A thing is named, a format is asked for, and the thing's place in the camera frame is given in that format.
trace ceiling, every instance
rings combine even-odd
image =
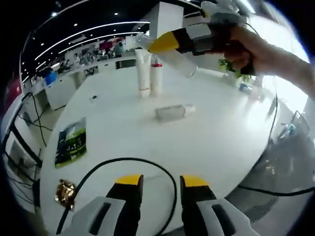
[[[45,61],[48,62],[48,60],[54,60],[58,56],[58,52],[73,45],[69,43],[80,38],[82,35],[86,37],[85,40],[88,40],[115,33],[131,31],[146,32],[149,29],[149,24],[139,25],[141,27],[140,29],[135,27],[137,24],[120,24],[89,30],[59,43],[35,60],[42,52],[49,49],[52,45],[83,30],[104,24],[143,21],[145,20],[145,15],[159,2],[159,0],[46,0],[45,6],[38,8],[40,10],[36,12],[37,16],[33,16],[32,21],[30,22],[30,34],[22,56],[22,62],[24,62],[22,71],[26,69],[27,72],[29,71],[30,73],[33,73],[38,65]],[[189,14],[198,10],[189,3],[179,0],[164,0],[164,2],[184,7],[184,14]],[[191,3],[200,6],[201,1],[192,0]],[[61,13],[52,17],[53,12]]]

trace blue container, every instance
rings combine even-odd
[[[51,84],[52,82],[54,82],[57,78],[57,73],[55,71],[51,72],[49,75],[46,76],[45,81],[46,81],[46,85]]]

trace red cap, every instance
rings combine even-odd
[[[162,63],[151,64],[152,67],[162,67]]]

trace round table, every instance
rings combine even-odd
[[[155,108],[187,103],[196,107],[194,114],[168,123],[155,119]],[[180,175],[197,175],[210,182],[217,198],[229,194],[266,147],[273,120],[267,115],[271,103],[270,99],[251,99],[206,70],[185,78],[163,66],[163,95],[146,99],[138,96],[135,67],[89,77],[64,109],[44,152],[40,202],[46,230],[56,232],[64,211],[54,200],[59,180],[78,184],[96,164],[118,157],[154,161],[174,176],[179,198],[166,231],[182,226]],[[87,119],[87,153],[56,169],[58,133],[82,117]],[[86,181],[63,230],[76,211],[95,197],[106,196],[115,179],[139,173],[144,175],[144,190],[137,235],[157,233],[169,216],[172,183],[156,167],[131,161],[104,166]]]

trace green plant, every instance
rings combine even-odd
[[[252,78],[251,75],[243,75],[241,74],[240,70],[234,70],[232,68],[232,63],[229,62],[227,59],[219,59],[219,67],[222,71],[231,71],[234,72],[234,76],[236,79],[242,77],[242,80],[244,82],[249,82],[250,79]]]

